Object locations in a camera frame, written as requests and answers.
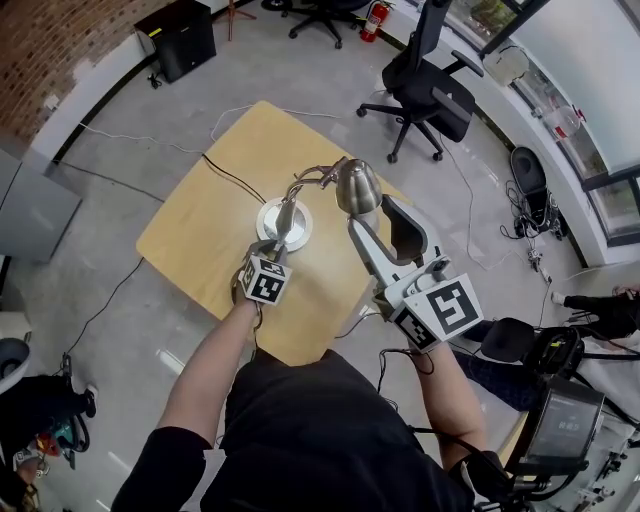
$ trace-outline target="fire extinguisher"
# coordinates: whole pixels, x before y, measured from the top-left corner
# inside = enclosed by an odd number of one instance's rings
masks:
[[[376,32],[378,28],[382,26],[382,23],[386,19],[387,15],[391,11],[391,4],[378,0],[371,4],[369,7],[369,13],[367,14],[367,22],[360,32],[360,39],[367,43],[373,43],[376,40]]]

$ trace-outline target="computer tower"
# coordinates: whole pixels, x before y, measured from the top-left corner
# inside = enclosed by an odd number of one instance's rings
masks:
[[[157,70],[169,83],[216,55],[211,9],[196,0],[176,0],[135,28],[147,54],[158,57]]]

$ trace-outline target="black office chair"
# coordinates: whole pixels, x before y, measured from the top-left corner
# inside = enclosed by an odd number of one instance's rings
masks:
[[[290,12],[297,14],[308,14],[309,17],[302,23],[298,23],[289,31],[289,37],[295,39],[298,37],[298,31],[307,25],[311,25],[314,21],[321,21],[329,29],[329,32],[337,39],[335,47],[337,50],[342,48],[342,37],[336,29],[333,21],[346,21],[351,24],[351,29],[358,28],[359,18],[351,11],[355,11],[367,5],[371,0],[314,0],[315,9],[288,9],[282,11],[282,17],[286,18]]]
[[[402,129],[393,151],[387,155],[387,161],[391,164],[398,161],[398,150],[412,124],[436,148],[433,154],[436,162],[442,160],[442,146],[425,121],[454,142],[460,142],[467,133],[476,102],[473,95],[451,75],[465,66],[481,77],[484,71],[455,50],[451,55],[457,62],[445,69],[422,58],[438,45],[451,1],[427,0],[416,31],[410,36],[409,45],[382,70],[382,81],[387,92],[393,94],[402,107],[363,103],[356,112],[358,117],[367,115],[367,110],[397,116],[396,120],[402,124]]]

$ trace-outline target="brick wall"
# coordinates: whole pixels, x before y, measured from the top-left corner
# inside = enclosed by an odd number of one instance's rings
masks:
[[[171,0],[0,0],[0,127],[29,143],[62,100],[74,69],[124,41],[133,24]]]

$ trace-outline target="monitor screen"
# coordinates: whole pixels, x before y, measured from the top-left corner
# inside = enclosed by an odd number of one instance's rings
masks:
[[[599,406],[552,393],[529,456],[580,457]]]

